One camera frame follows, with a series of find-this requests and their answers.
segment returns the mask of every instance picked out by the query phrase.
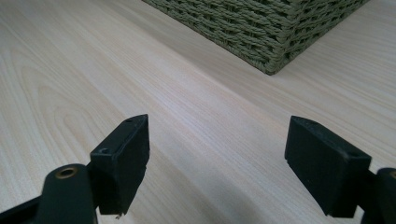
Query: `wooden table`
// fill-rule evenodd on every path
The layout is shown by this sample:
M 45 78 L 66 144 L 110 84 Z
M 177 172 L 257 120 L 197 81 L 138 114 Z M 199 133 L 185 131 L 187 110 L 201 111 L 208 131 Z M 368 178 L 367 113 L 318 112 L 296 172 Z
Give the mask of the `wooden table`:
M 268 77 L 138 0 L 0 2 L 0 211 L 149 115 L 129 213 L 101 223 L 360 223 L 325 217 L 284 159 L 291 115 L 396 164 L 396 2 L 372 0 Z

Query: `black plastic part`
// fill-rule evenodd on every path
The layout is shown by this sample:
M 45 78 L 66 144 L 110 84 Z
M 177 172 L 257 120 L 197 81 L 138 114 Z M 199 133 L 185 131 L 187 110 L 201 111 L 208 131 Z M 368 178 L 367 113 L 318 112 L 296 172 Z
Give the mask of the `black plastic part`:
M 126 214 L 149 161 L 149 117 L 122 122 L 93 152 L 88 165 L 94 201 L 103 215 Z
M 396 169 L 383 168 L 378 171 L 375 194 L 385 223 L 396 223 Z
M 285 158 L 325 215 L 354 216 L 369 155 L 321 124 L 293 116 Z
M 47 175 L 35 224 L 52 223 L 97 223 L 85 165 L 69 164 Z
M 360 197 L 358 205 L 365 211 L 361 224 L 383 224 L 381 210 L 376 196 L 376 181 L 378 176 L 367 171 L 366 177 L 360 181 Z
M 17 205 L 0 214 L 0 224 L 28 224 L 35 219 L 40 197 Z

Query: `light wood grain surface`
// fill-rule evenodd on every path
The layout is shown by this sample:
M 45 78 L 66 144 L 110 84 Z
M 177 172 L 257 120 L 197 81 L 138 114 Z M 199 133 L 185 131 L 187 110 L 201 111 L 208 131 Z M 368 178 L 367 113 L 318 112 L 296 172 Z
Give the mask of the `light wood grain surface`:
M 273 77 L 138 0 L 0 1 L 0 211 L 149 115 L 129 213 L 101 223 L 325 217 L 284 160 L 291 115 L 396 166 L 396 2 L 372 0 Z

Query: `woven texture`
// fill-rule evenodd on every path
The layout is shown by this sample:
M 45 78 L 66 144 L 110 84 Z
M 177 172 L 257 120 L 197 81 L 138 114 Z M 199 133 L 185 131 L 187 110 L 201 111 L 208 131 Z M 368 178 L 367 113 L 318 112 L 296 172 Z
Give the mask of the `woven texture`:
M 143 0 L 268 75 L 368 0 Z

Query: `wicker basket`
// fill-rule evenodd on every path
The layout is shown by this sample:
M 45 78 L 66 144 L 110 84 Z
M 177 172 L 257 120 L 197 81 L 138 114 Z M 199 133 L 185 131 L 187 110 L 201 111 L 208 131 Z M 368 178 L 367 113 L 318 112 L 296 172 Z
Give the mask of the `wicker basket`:
M 143 0 L 268 75 L 368 0 Z

